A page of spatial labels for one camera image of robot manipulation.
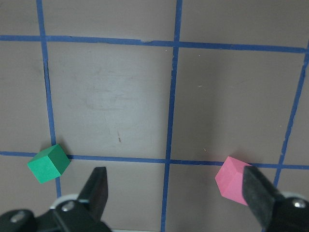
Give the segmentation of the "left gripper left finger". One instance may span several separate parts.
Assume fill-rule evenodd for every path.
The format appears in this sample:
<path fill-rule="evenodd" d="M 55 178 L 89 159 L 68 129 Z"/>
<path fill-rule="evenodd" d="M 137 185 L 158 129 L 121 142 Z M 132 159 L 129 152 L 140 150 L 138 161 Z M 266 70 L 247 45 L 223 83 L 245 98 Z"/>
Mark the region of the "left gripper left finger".
<path fill-rule="evenodd" d="M 77 197 L 90 215 L 97 221 L 101 220 L 108 200 L 108 179 L 106 167 L 93 169 L 86 184 Z"/>

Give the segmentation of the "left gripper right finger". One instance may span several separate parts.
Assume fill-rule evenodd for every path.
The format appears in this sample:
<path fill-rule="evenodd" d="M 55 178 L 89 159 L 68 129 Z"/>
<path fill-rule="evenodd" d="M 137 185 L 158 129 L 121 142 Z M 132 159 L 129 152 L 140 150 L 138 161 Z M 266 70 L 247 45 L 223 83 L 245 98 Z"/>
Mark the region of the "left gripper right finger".
<path fill-rule="evenodd" d="M 271 225 L 275 206 L 285 199 L 255 166 L 244 167 L 242 196 L 262 227 Z"/>

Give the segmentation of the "green cube near left arm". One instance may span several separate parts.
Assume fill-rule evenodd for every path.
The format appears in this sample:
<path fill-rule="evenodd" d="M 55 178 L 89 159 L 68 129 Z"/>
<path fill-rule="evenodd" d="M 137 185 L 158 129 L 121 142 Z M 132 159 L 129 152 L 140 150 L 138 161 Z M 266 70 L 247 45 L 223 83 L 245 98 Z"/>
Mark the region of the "green cube near left arm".
<path fill-rule="evenodd" d="M 70 164 L 70 159 L 59 144 L 37 153 L 27 166 L 40 184 L 60 177 Z"/>

